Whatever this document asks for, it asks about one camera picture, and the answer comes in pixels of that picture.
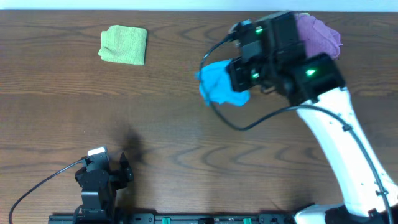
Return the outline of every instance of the wooden tabletop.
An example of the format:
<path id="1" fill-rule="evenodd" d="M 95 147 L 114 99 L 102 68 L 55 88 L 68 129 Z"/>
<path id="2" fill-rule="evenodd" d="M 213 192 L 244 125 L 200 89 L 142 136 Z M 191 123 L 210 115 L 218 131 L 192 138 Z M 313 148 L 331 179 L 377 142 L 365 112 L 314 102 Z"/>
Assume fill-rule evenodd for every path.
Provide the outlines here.
<path id="1" fill-rule="evenodd" d="M 0 11 L 0 223 L 11 205 L 50 174 L 105 145 L 124 150 L 136 180 L 118 205 L 160 213 L 256 213 L 342 200 L 320 146 L 294 113 L 247 132 L 204 104 L 194 73 L 235 22 L 269 12 Z M 314 13 L 341 33 L 338 65 L 358 119 L 398 181 L 398 15 Z M 144 66 L 98 56 L 109 26 L 148 31 Z M 236 56 L 226 45 L 209 62 Z M 238 124 L 286 106 L 252 91 Z M 16 208 L 14 223 L 46 223 L 81 204 L 74 174 L 48 181 Z"/>

